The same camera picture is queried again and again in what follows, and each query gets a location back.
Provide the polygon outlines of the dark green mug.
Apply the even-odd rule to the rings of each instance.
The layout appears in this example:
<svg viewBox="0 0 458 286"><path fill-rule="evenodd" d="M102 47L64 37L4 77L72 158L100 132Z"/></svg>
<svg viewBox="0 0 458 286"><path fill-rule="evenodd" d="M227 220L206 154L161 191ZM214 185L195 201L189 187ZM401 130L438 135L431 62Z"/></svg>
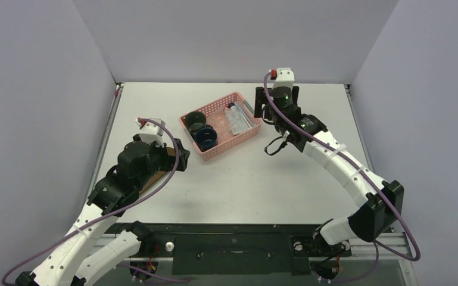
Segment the dark green mug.
<svg viewBox="0 0 458 286"><path fill-rule="evenodd" d="M192 111L185 116L185 126L189 133L196 134L199 130L206 127L207 118L200 111Z"/></svg>

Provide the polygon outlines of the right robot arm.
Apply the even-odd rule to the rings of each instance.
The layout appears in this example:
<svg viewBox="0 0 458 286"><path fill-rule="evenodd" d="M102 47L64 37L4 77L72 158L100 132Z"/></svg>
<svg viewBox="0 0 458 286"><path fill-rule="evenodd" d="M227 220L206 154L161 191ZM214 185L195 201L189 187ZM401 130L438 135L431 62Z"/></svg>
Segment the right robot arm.
<svg viewBox="0 0 458 286"><path fill-rule="evenodd" d="M360 238L372 242L386 231L401 213L404 188L387 182L362 165L336 140L317 117L297 105L299 88L256 88L254 115L275 127L281 148L292 144L319 163L348 192L358 209L351 215L331 219L313 232L312 246L328 254L336 244Z"/></svg>

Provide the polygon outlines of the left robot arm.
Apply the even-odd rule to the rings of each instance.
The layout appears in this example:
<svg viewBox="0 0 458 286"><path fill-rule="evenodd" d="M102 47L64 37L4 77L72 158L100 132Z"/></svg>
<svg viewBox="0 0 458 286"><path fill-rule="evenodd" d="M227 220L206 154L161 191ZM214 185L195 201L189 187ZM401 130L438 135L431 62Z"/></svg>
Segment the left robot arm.
<svg viewBox="0 0 458 286"><path fill-rule="evenodd" d="M34 270L19 274L15 285L89 285L125 258L149 255L154 240L140 222L132 223L93 255L89 252L126 210L137 205L153 177L185 171L189 156L178 138L169 148L158 135L154 139L135 135L118 155L117 164L96 183L65 237L50 247L49 255Z"/></svg>

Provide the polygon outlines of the dark blue mug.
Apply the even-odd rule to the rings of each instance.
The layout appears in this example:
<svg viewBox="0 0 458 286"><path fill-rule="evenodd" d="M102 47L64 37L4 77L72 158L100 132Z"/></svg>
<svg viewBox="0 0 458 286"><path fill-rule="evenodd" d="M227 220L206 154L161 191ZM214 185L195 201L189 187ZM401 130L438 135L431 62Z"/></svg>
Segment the dark blue mug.
<svg viewBox="0 0 458 286"><path fill-rule="evenodd" d="M195 143L201 152L205 152L217 145L218 134L213 128L200 129L194 136Z"/></svg>

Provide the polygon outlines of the pink perforated plastic basket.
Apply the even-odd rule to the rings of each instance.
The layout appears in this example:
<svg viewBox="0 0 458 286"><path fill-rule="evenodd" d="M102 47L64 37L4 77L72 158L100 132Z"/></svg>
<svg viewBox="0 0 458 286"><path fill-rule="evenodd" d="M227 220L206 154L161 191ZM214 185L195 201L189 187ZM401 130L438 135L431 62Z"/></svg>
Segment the pink perforated plastic basket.
<svg viewBox="0 0 458 286"><path fill-rule="evenodd" d="M191 137L191 141L197 153L201 156L204 161L210 160L221 153L243 143L246 140L249 140L255 137L262 126L262 120L252 116L249 111L245 108L243 100L246 100L239 92L232 92L228 95L225 95L217 100L214 100L206 105L203 105L193 111L200 111L205 114L207 118L206 127L213 128L218 134L217 145L205 152L201 152L194 140L194 134L188 132L185 126L185 116L184 114L180 116L179 122L180 125L184 128L187 135ZM254 128L247 130L246 132L233 135L230 131L230 127L227 119L224 115L224 109L229 108L228 105L231 102L237 102L242 109L245 111L250 120L255 124Z"/></svg>

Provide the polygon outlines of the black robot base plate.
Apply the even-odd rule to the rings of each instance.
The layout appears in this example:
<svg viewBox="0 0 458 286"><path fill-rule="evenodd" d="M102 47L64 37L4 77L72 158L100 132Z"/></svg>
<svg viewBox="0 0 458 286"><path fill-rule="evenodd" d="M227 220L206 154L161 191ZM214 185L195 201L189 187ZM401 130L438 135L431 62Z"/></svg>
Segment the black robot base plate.
<svg viewBox="0 0 458 286"><path fill-rule="evenodd" d="M318 225L146 223L144 245L131 260L172 263L174 275L309 275L348 243L328 245Z"/></svg>

